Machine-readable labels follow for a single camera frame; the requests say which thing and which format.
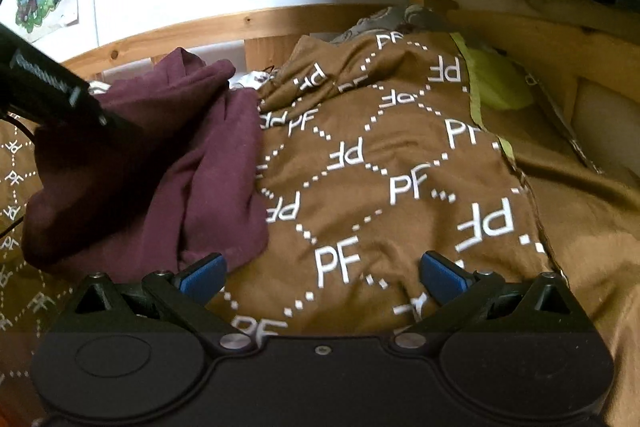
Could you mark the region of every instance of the metal screw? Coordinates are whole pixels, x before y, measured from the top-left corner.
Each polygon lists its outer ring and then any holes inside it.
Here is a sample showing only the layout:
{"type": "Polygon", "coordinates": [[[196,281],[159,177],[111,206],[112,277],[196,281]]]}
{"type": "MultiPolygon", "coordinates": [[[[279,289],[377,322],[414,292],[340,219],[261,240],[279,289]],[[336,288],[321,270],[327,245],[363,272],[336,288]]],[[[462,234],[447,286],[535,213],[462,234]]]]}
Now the metal screw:
{"type": "Polygon", "coordinates": [[[328,355],[330,352],[332,352],[332,349],[329,346],[316,346],[317,355],[328,355]]]}
{"type": "Polygon", "coordinates": [[[420,333],[400,333],[394,342],[396,346],[404,349],[418,349],[427,343],[427,339],[420,333]]]}
{"type": "Polygon", "coordinates": [[[220,339],[220,346],[237,351],[251,344],[251,338],[242,333],[227,333],[220,339]]]}

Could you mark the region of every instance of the dark red fabric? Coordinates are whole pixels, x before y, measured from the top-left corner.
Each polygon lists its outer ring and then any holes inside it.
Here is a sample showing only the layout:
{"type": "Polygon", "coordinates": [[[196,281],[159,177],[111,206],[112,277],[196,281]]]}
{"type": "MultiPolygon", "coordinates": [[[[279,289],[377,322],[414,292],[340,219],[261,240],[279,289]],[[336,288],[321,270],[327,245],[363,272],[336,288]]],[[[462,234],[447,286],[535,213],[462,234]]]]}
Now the dark red fabric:
{"type": "Polygon", "coordinates": [[[110,141],[87,130],[38,129],[44,188],[27,205],[27,262],[72,280],[102,271],[133,282],[215,251],[229,270],[261,253],[268,233],[255,191],[257,95],[229,90],[234,72],[228,60],[206,66],[178,48],[97,97],[140,133],[110,141]]]}

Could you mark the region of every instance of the wooden bed frame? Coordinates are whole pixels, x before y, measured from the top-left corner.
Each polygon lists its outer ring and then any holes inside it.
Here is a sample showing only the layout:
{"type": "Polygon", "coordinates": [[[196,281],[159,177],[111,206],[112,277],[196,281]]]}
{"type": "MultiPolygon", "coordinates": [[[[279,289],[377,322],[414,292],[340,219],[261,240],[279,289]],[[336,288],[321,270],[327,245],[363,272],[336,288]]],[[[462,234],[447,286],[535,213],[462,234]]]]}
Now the wooden bed frame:
{"type": "MultiPolygon", "coordinates": [[[[592,11],[583,10],[591,25],[585,26],[508,12],[463,10],[450,0],[413,1],[446,15],[459,27],[473,31],[542,78],[569,122],[582,79],[597,82],[640,103],[640,81],[636,80],[640,76],[640,46],[613,35],[610,17],[595,19],[592,11]]],[[[144,58],[156,63],[178,46],[195,48],[242,40],[247,69],[263,70],[268,66],[281,66],[300,36],[343,32],[385,6],[295,6],[204,18],[106,44],[64,62],[64,65],[80,77],[91,80],[111,68],[144,58]]],[[[620,20],[618,12],[611,14],[620,20]]],[[[640,35],[638,20],[636,17],[625,25],[623,36],[628,37],[633,32],[640,35]]]]}

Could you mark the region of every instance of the dotted line pattern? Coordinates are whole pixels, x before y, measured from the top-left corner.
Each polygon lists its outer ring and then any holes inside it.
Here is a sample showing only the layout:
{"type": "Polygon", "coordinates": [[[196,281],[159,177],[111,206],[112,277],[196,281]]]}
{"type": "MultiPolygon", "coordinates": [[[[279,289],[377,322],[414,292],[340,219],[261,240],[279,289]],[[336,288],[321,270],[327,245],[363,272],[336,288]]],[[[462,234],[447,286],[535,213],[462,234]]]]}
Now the dotted line pattern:
{"type": "Polygon", "coordinates": [[[360,66],[360,70],[361,71],[367,71],[367,66],[370,65],[371,59],[375,58],[375,57],[376,57],[376,54],[372,53],[372,54],[369,55],[369,57],[365,58],[364,59],[364,64],[360,66]]]}
{"type": "MultiPolygon", "coordinates": [[[[15,372],[9,371],[9,377],[11,377],[11,378],[20,378],[20,377],[29,378],[29,371],[25,371],[25,372],[22,372],[22,371],[15,371],[15,372]]],[[[4,380],[5,378],[6,378],[6,375],[4,373],[2,373],[0,375],[0,383],[2,383],[2,380],[4,380]]]]}
{"type": "Polygon", "coordinates": [[[386,290],[387,288],[389,288],[388,282],[386,282],[384,279],[378,279],[378,281],[376,281],[375,277],[373,277],[372,274],[370,273],[367,275],[361,274],[360,279],[366,282],[369,286],[378,285],[383,290],[386,290]]]}
{"type": "Polygon", "coordinates": [[[257,174],[255,175],[255,178],[257,180],[261,180],[262,178],[264,178],[262,171],[266,171],[269,168],[269,163],[271,162],[271,160],[275,158],[280,153],[280,151],[284,149],[284,147],[285,147],[284,143],[281,144],[279,148],[274,149],[273,151],[271,151],[270,154],[264,157],[264,163],[256,166],[255,169],[257,171],[257,174]]]}
{"type": "Polygon", "coordinates": [[[306,292],[305,299],[296,299],[291,308],[284,308],[282,312],[286,317],[293,317],[293,310],[296,309],[298,311],[302,311],[305,308],[305,302],[313,302],[316,296],[313,292],[306,292]]]}
{"type": "MultiPolygon", "coordinates": [[[[525,233],[524,235],[521,235],[518,240],[520,241],[520,244],[524,246],[526,245],[530,245],[531,244],[531,238],[529,237],[528,233],[525,233]]],[[[534,247],[536,247],[536,251],[538,253],[546,253],[545,251],[545,247],[542,243],[533,243],[534,247]]]]}
{"type": "Polygon", "coordinates": [[[327,142],[331,141],[331,135],[325,133],[323,130],[321,130],[317,126],[314,127],[314,134],[317,134],[319,137],[324,138],[325,140],[327,140],[327,142]]]}
{"type": "Polygon", "coordinates": [[[428,112],[432,112],[435,116],[442,116],[442,113],[438,110],[435,110],[433,107],[429,105],[424,105],[422,102],[418,104],[420,109],[426,109],[428,112]]]}
{"type": "Polygon", "coordinates": [[[364,167],[366,169],[371,169],[373,172],[380,172],[380,174],[382,174],[383,176],[387,176],[389,174],[388,170],[381,169],[379,166],[372,165],[371,163],[365,163],[364,167]]]}
{"type": "Polygon", "coordinates": [[[438,192],[435,188],[431,191],[431,198],[433,198],[434,200],[440,198],[442,201],[449,201],[449,203],[454,203],[456,201],[455,194],[447,194],[444,190],[438,192]]]}
{"type": "MultiPolygon", "coordinates": [[[[376,211],[372,214],[372,216],[366,216],[366,217],[362,220],[362,222],[364,223],[364,225],[366,225],[367,223],[370,223],[370,222],[372,221],[373,216],[379,216],[380,214],[382,214],[382,208],[379,208],[378,210],[376,210],[376,211]]],[[[361,228],[361,225],[360,225],[360,224],[356,224],[356,225],[353,225],[353,226],[351,227],[351,230],[352,230],[353,232],[357,232],[360,228],[361,228]]]]}
{"type": "Polygon", "coordinates": [[[271,192],[268,188],[262,188],[262,189],[260,190],[260,192],[261,192],[262,194],[264,194],[265,196],[267,196],[270,200],[273,200],[273,198],[274,198],[274,194],[273,194],[273,192],[271,192]]]}
{"type": "Polygon", "coordinates": [[[423,46],[422,44],[420,44],[420,42],[411,42],[411,41],[408,41],[408,42],[407,42],[407,45],[408,45],[408,46],[411,46],[411,45],[418,46],[419,48],[421,47],[424,51],[429,51],[428,47],[427,47],[427,46],[423,46]]]}
{"type": "Polygon", "coordinates": [[[318,175],[316,175],[316,176],[312,176],[312,177],[311,177],[311,181],[310,181],[310,182],[304,182],[304,183],[302,184],[302,188],[309,188],[309,187],[311,186],[311,183],[312,183],[312,182],[320,181],[321,176],[322,176],[322,177],[325,177],[325,176],[327,176],[328,174],[329,174],[329,172],[327,172],[327,171],[322,171],[322,172],[320,172],[320,176],[318,176],[318,175]]]}
{"type": "Polygon", "coordinates": [[[234,301],[232,299],[231,293],[226,291],[225,287],[222,286],[222,288],[220,288],[220,293],[222,293],[223,298],[225,299],[225,301],[227,301],[229,303],[229,306],[231,307],[232,310],[237,310],[239,307],[238,301],[234,301]]]}
{"type": "Polygon", "coordinates": [[[296,232],[300,232],[302,237],[304,237],[311,245],[315,245],[318,242],[318,238],[313,235],[310,230],[305,230],[305,227],[302,223],[296,223],[296,232]]]}

